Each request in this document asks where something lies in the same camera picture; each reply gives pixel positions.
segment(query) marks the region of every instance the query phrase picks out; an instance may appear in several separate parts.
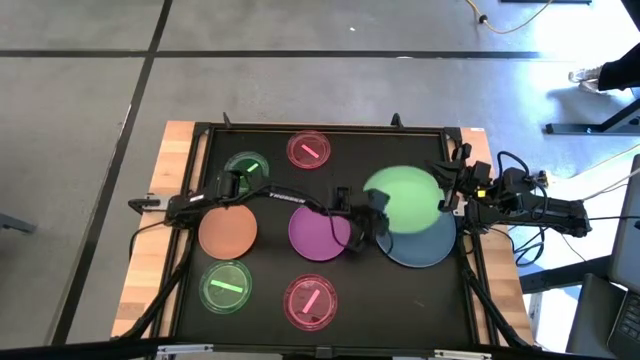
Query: orange disc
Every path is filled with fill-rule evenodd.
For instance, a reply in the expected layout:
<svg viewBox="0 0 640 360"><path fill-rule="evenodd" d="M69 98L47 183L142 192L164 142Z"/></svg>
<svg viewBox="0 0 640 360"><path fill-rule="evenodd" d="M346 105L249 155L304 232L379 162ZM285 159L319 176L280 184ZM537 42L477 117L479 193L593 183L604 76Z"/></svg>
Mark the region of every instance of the orange disc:
<svg viewBox="0 0 640 360"><path fill-rule="evenodd" d="M198 228L204 252L220 260L230 260L246 253L256 240L258 223L244 205L209 210Z"/></svg>

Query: green petri dish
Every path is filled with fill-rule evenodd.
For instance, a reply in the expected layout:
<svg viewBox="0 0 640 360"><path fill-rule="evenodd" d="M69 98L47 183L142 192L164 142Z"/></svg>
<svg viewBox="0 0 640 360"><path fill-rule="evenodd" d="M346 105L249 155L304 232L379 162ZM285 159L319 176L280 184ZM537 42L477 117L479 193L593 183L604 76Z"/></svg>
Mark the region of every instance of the green petri dish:
<svg viewBox="0 0 640 360"><path fill-rule="evenodd" d="M389 230L416 233L433 225L440 217L438 203L444 193L428 172L413 166L392 166L379 170L367 180L364 190L377 189L390 196L384 211Z"/></svg>
<svg viewBox="0 0 640 360"><path fill-rule="evenodd" d="M244 151L235 154L224 165L225 170L238 170L243 174L248 174L251 177L251 182L254 184L261 183L264 179L269 177L269 163L264 156L253 152ZM240 193L244 194L251 189L249 179L245 176L240 178Z"/></svg>
<svg viewBox="0 0 640 360"><path fill-rule="evenodd" d="M211 312L231 314L249 300L251 285L249 269L241 262L218 262L200 280L200 300Z"/></svg>

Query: petri dish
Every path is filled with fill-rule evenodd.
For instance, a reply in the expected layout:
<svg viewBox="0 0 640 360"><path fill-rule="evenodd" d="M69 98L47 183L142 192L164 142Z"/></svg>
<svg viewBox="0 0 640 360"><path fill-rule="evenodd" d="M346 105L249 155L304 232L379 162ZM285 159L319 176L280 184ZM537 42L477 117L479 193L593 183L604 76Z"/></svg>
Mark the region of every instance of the petri dish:
<svg viewBox="0 0 640 360"><path fill-rule="evenodd" d="M241 194L251 189L251 183L260 184L262 180L269 177L269 163L267 159L253 151L244 151L235 154L224 165L224 169L227 171L241 171L243 174L251 177L251 179L248 179L246 176L240 178L239 191Z"/></svg>
<svg viewBox="0 0 640 360"><path fill-rule="evenodd" d="M331 144L326 136L313 130L300 131L289 139L287 156L301 169L315 169L329 159Z"/></svg>
<svg viewBox="0 0 640 360"><path fill-rule="evenodd" d="M398 264L411 268L425 268L444 260L456 242L453 214L443 213L427 229L412 234L387 233L376 236L380 249Z"/></svg>
<svg viewBox="0 0 640 360"><path fill-rule="evenodd" d="M298 208L293 213L289 220L289 241L298 254L311 261L327 261L342 253L351 236L351 225L338 216L332 219L336 238L333 237L329 217L314 213L307 207Z"/></svg>
<svg viewBox="0 0 640 360"><path fill-rule="evenodd" d="M413 166L392 166L379 170L364 185L389 195L384 212L393 233L410 234L425 230L440 217L438 203L444 193L428 172Z"/></svg>
<svg viewBox="0 0 640 360"><path fill-rule="evenodd" d="M338 309L338 295L329 280L320 275L303 275L284 294L284 312L293 326L318 331L331 323Z"/></svg>
<svg viewBox="0 0 640 360"><path fill-rule="evenodd" d="M258 234L258 223L244 205L209 210L200 221L198 242L209 256L231 260L249 251Z"/></svg>
<svg viewBox="0 0 640 360"><path fill-rule="evenodd" d="M200 300L216 314L231 314L249 300L251 287L251 274L241 262L218 262L202 275Z"/></svg>

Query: person's foot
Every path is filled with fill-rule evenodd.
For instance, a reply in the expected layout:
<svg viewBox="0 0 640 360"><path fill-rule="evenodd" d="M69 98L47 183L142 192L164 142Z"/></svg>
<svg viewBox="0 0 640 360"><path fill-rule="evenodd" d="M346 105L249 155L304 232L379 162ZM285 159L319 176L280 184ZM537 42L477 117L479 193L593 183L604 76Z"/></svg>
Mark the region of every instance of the person's foot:
<svg viewBox="0 0 640 360"><path fill-rule="evenodd" d="M592 94L606 95L605 91L598 90L598 80L581 81L578 89Z"/></svg>
<svg viewBox="0 0 640 360"><path fill-rule="evenodd" d="M579 83L581 81L597 80L600 77L602 66L592 69L578 69L569 73L569 81Z"/></svg>

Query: blue disc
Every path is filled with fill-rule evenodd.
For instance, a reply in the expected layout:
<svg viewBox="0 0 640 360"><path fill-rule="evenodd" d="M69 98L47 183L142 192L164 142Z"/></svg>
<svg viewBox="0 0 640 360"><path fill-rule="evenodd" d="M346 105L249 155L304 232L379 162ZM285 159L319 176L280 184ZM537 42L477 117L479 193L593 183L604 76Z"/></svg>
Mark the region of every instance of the blue disc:
<svg viewBox="0 0 640 360"><path fill-rule="evenodd" d="M451 213L442 213L425 230L412 234L392 232L393 249L387 254L393 261L412 268L433 266L449 255L456 241L456 223ZM376 237L382 251L391 246L389 234Z"/></svg>

